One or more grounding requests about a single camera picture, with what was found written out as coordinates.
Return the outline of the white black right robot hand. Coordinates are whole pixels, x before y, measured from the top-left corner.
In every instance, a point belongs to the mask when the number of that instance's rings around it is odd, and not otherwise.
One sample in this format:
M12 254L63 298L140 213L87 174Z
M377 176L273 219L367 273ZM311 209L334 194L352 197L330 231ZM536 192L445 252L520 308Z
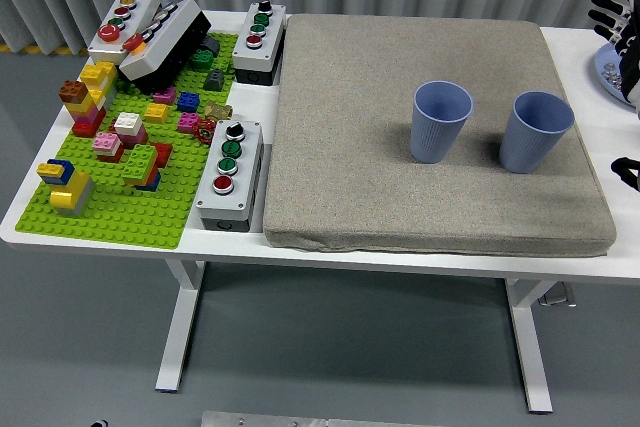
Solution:
M593 30L605 38L620 58L622 98L639 113L639 0L591 0L588 16Z

